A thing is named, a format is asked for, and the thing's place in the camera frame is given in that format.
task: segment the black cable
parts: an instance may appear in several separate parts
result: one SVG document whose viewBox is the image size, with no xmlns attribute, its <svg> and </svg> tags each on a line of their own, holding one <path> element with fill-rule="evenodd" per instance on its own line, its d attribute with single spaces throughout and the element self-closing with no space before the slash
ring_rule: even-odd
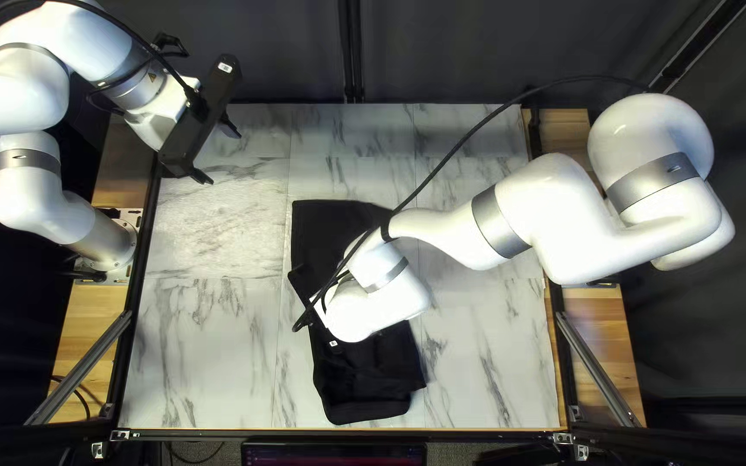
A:
<svg viewBox="0 0 746 466">
<path fill-rule="evenodd" d="M 190 460 L 186 460 L 181 455 L 179 455 L 177 453 L 174 453 L 174 450 L 171 449 L 171 442 L 163 442 L 163 444 L 166 446 L 166 450 L 168 450 L 168 452 L 171 455 L 171 457 L 177 458 L 178 460 L 181 460 L 183 463 L 186 463 L 186 464 L 201 464 L 201 463 L 205 463 L 206 461 L 209 461 L 209 460 L 213 459 L 215 457 L 215 455 L 218 454 L 218 452 L 221 451 L 221 449 L 223 448 L 223 444 L 224 443 L 225 442 L 221 442 L 221 444 L 218 445 L 218 448 L 214 452 L 212 452 L 212 454 L 210 454 L 209 456 L 205 457 L 204 459 L 198 460 L 198 461 L 190 461 Z"/>
<path fill-rule="evenodd" d="M 91 12 L 103 19 L 105 19 L 107 22 L 110 22 L 114 26 L 117 26 L 121 31 L 128 34 L 135 42 L 137 42 L 143 49 L 145 49 L 149 55 L 151 55 L 154 59 L 160 62 L 160 64 L 163 66 L 163 68 L 177 81 L 178 84 L 183 88 L 183 92 L 186 94 L 186 98 L 192 102 L 192 106 L 194 107 L 195 104 L 201 104 L 202 100 L 198 96 L 197 92 L 193 87 L 186 84 L 186 81 L 181 78 L 180 74 L 177 73 L 177 71 L 174 69 L 171 64 L 166 61 L 166 58 L 163 57 L 163 55 L 160 54 L 159 51 L 155 50 L 154 47 L 151 46 L 148 42 L 146 42 L 140 35 L 132 30 L 130 27 L 123 24 L 123 22 L 119 21 L 119 19 L 115 18 L 114 16 L 111 16 L 109 13 L 107 13 L 104 10 L 99 9 L 96 6 L 90 5 L 88 3 L 80 2 L 79 0 L 52 0 L 56 3 L 64 3 L 67 5 L 76 6 L 77 8 L 81 8 L 83 10 L 86 10 L 87 12 Z M 10 0 L 9 2 L 0 3 L 0 13 L 4 13 L 6 10 L 9 10 L 15 6 L 20 5 L 27 5 L 29 3 L 35 3 L 36 6 L 39 6 L 41 4 L 44 4 L 44 0 Z"/>
<path fill-rule="evenodd" d="M 588 75 L 588 76 L 571 76 L 568 78 L 563 79 L 556 79 L 554 81 L 549 82 L 548 84 L 544 84 L 539 87 L 535 87 L 530 90 L 526 90 L 525 92 L 517 95 L 515 98 L 511 99 L 510 101 L 505 102 L 503 105 L 500 105 L 496 108 L 496 110 L 489 113 L 485 118 L 480 120 L 479 123 L 475 124 L 473 128 L 471 128 L 468 132 L 465 133 L 464 136 L 461 137 L 461 139 L 454 144 L 453 148 L 448 152 L 448 154 L 443 157 L 443 159 L 437 164 L 436 168 L 431 171 L 431 173 L 428 174 L 427 177 L 416 187 L 416 189 L 410 193 L 409 196 L 407 196 L 403 201 L 399 203 L 399 206 L 396 206 L 391 212 L 390 217 L 392 218 L 394 215 L 398 214 L 402 209 L 405 208 L 427 185 L 430 183 L 430 181 L 433 179 L 434 176 L 439 173 L 440 170 L 445 166 L 445 164 L 448 163 L 448 161 L 453 157 L 453 154 L 456 154 L 461 147 L 468 142 L 469 139 L 471 139 L 471 136 L 474 135 L 475 132 L 479 131 L 483 126 L 485 126 L 486 123 L 493 120 L 494 117 L 496 117 L 498 114 L 502 113 L 509 107 L 511 107 L 513 104 L 517 104 L 526 97 L 529 97 L 530 95 L 537 94 L 538 92 L 542 92 L 544 90 L 547 90 L 551 87 L 554 87 L 556 85 L 561 84 L 567 84 L 567 83 L 575 83 L 580 81 L 592 81 L 592 80 L 602 80 L 602 81 L 610 81 L 610 82 L 616 82 L 620 84 L 629 85 L 630 89 L 633 87 L 637 87 L 639 89 L 648 91 L 649 86 L 644 85 L 642 83 L 639 83 L 633 79 L 626 79 L 626 78 L 618 78 L 616 76 L 601 76 L 601 75 Z M 389 234 L 387 232 L 387 223 L 385 225 L 380 226 L 382 229 L 382 237 L 383 238 L 389 238 Z M 314 299 L 312 302 L 308 303 L 306 308 L 304 309 L 304 312 L 302 312 L 301 317 L 298 318 L 298 320 L 293 324 L 293 332 L 297 332 L 300 330 L 304 323 L 306 322 L 305 316 L 313 311 L 313 308 L 315 306 L 315 303 L 322 300 L 324 298 L 324 295 L 326 294 L 326 291 L 330 289 L 332 286 L 330 283 L 332 283 L 334 280 L 336 280 L 337 275 L 341 272 L 341 269 L 344 269 L 344 267 L 347 265 L 347 262 L 350 261 L 350 258 L 354 254 L 356 254 L 356 251 L 361 247 L 361 244 L 365 242 L 365 239 L 367 239 L 376 229 L 379 227 L 373 227 L 370 230 L 368 230 L 364 236 L 362 236 L 355 245 L 350 249 L 350 251 L 347 253 L 347 255 L 344 256 L 344 259 L 341 260 L 341 262 L 336 267 L 336 271 L 333 272 L 332 277 L 326 283 L 324 286 L 321 287 L 320 290 L 318 290 L 318 293 L 316 294 L 316 299 Z"/>
<path fill-rule="evenodd" d="M 56 383 L 62 383 L 62 377 L 59 376 L 51 376 L 51 380 Z M 79 402 L 82 403 L 82 407 L 85 408 L 85 420 L 91 419 L 91 408 L 88 408 L 88 401 L 85 401 L 85 397 L 83 397 L 76 389 L 74 389 L 74 395 L 79 398 Z"/>
</svg>

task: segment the folded black shirt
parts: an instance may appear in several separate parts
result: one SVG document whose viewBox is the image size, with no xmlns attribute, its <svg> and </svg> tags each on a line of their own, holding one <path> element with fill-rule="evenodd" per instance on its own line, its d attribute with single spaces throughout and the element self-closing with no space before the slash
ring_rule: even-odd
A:
<svg viewBox="0 0 746 466">
<path fill-rule="evenodd" d="M 351 241 L 388 217 L 388 209 L 365 202 L 293 202 L 288 278 L 301 301 L 330 279 Z M 396 323 L 358 343 L 337 340 L 318 316 L 309 323 L 313 384 L 333 424 L 403 415 L 412 392 L 425 387 L 409 323 Z"/>
</svg>

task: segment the metal mounting plate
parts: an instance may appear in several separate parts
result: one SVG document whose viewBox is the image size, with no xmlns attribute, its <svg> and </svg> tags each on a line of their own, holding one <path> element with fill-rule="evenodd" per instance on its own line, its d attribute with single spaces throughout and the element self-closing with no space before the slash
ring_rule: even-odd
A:
<svg viewBox="0 0 746 466">
<path fill-rule="evenodd" d="M 134 241 L 137 242 L 137 230 L 142 224 L 142 209 L 117 209 L 119 211 L 119 219 L 113 219 L 119 225 L 133 233 Z M 132 259 L 124 267 L 119 269 L 109 270 L 105 272 L 106 278 L 103 282 L 96 282 L 89 279 L 76 279 L 74 283 L 83 285 L 98 285 L 98 286 L 129 286 L 129 279 L 131 278 L 131 270 L 134 266 L 134 260 Z M 74 270 L 84 272 L 94 272 L 95 270 L 88 267 L 88 264 L 83 258 L 77 258 L 74 263 Z"/>
</svg>

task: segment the marble tile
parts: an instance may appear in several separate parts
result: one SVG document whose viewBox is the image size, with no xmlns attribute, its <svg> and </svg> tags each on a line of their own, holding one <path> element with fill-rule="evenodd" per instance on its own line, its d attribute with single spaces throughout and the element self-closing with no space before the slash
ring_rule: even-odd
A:
<svg viewBox="0 0 746 466">
<path fill-rule="evenodd" d="M 499 104 L 414 104 L 415 147 L 420 157 L 444 157 L 474 124 Z M 486 123 L 457 152 L 463 157 L 527 158 L 520 105 Z"/>
<path fill-rule="evenodd" d="M 289 160 L 209 153 L 196 166 L 215 184 L 162 180 L 146 276 L 280 276 Z"/>
<path fill-rule="evenodd" d="M 292 153 L 299 157 L 412 157 L 410 104 L 297 105 Z"/>
<path fill-rule="evenodd" d="M 417 179 L 438 162 L 418 157 Z M 524 164 L 519 158 L 453 158 L 417 204 L 449 210 Z M 427 426 L 558 426 L 543 273 L 534 253 L 477 271 L 420 243 L 419 262 L 433 293 L 432 308 L 420 317 Z"/>
<path fill-rule="evenodd" d="M 198 157 L 289 157 L 291 105 L 231 104 L 226 113 L 242 137 L 233 139 L 213 131 Z"/>
<path fill-rule="evenodd" d="M 273 426 L 277 428 L 424 427 L 423 390 L 414 393 L 409 411 L 388 419 L 335 426 L 324 415 L 313 385 L 313 356 L 308 332 L 290 328 L 303 312 L 286 273 L 290 270 L 289 245 L 292 201 L 298 199 L 352 199 L 395 207 L 415 188 L 412 157 L 324 157 L 318 159 L 293 151 L 290 160 L 288 214 L 284 239 L 284 280 L 278 319 L 278 359 L 275 365 Z M 412 264 L 417 263 L 418 241 L 400 239 L 397 245 Z M 410 323 L 417 344 L 420 321 Z"/>
<path fill-rule="evenodd" d="M 421 316 L 427 426 L 558 427 L 543 279 L 461 274 L 448 260 L 420 249 L 423 272 L 448 267 L 430 283 L 434 305 Z"/>
<path fill-rule="evenodd" d="M 146 280 L 119 424 L 265 428 L 279 278 Z"/>
<path fill-rule="evenodd" d="M 215 184 L 162 180 L 120 425 L 335 428 L 313 386 L 309 336 L 290 331 L 303 310 L 286 279 L 291 203 L 395 207 L 491 109 L 232 105 L 244 138 L 216 134 L 196 159 Z M 486 126 L 470 157 L 452 159 L 409 207 L 457 207 L 524 165 L 518 120 L 509 110 Z M 556 426 L 534 253 L 476 272 L 416 239 L 397 247 L 433 292 L 410 321 L 429 386 L 403 416 L 338 427 Z"/>
</svg>

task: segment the black backdrop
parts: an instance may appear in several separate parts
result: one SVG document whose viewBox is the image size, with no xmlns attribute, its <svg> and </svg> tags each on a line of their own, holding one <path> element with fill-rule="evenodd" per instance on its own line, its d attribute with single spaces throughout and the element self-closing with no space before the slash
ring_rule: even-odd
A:
<svg viewBox="0 0 746 466">
<path fill-rule="evenodd" d="M 708 181 L 733 218 L 736 237 L 682 270 L 661 273 L 647 265 L 627 273 L 624 297 L 638 378 L 655 426 L 744 433 L 746 10 L 670 93 L 698 110 L 710 128 L 715 164 Z M 679 397 L 695 399 L 669 400 Z"/>
<path fill-rule="evenodd" d="M 362 0 L 367 101 L 499 102 L 527 85 L 587 73 L 649 82 L 718 3 Z M 203 76 L 218 54 L 235 54 L 244 75 L 237 101 L 342 101 L 337 1 L 102 4 L 144 37 L 152 38 L 158 31 L 181 37 L 192 56 L 173 62 L 187 75 Z M 704 63 L 712 67 L 699 64 L 674 94 L 693 103 L 716 135 L 720 150 L 713 183 L 739 225 L 739 237 L 728 249 L 735 255 L 716 256 L 718 263 L 707 262 L 663 280 L 651 270 L 629 275 L 627 305 L 641 383 L 663 397 L 704 393 L 699 390 L 723 381 L 726 374 L 722 375 L 718 354 L 732 351 L 710 355 L 709 345 L 716 338 L 706 334 L 715 328 L 725 334 L 746 328 L 740 325 L 746 323 L 740 317 L 746 315 L 746 288 L 737 289 L 744 292 L 737 292 L 735 301 L 703 301 L 718 293 L 711 287 L 727 290 L 740 279 L 746 287 L 746 36 L 727 37 L 715 49 L 728 47 L 730 52 L 721 56 L 710 51 L 711 58 Z M 604 85 L 576 85 L 554 90 L 540 103 L 600 109 L 622 92 Z M 64 180 L 87 198 L 98 166 L 100 142 L 95 134 L 101 126 L 88 125 L 90 134 L 83 137 L 85 126 L 77 121 L 87 110 L 74 108 L 69 113 L 54 129 L 64 146 Z M 737 189 L 736 183 L 744 188 Z M 41 267 L 45 272 L 36 269 L 40 251 L 47 258 L 43 260 L 48 264 Z M 0 425 L 21 423 L 47 389 L 70 286 L 48 272 L 59 265 L 60 251 L 43 239 L 0 226 Z M 731 303 L 744 311 L 734 312 Z M 681 331 L 676 334 L 670 323 L 679 323 Z M 689 337 L 687 329 L 695 329 L 694 335 L 704 335 L 703 339 Z M 699 351 L 692 345 L 701 345 Z M 746 352 L 745 345 L 740 351 Z M 682 352 L 693 356 L 683 357 Z M 733 375 L 739 376 L 746 356 L 732 361 Z"/>
</svg>

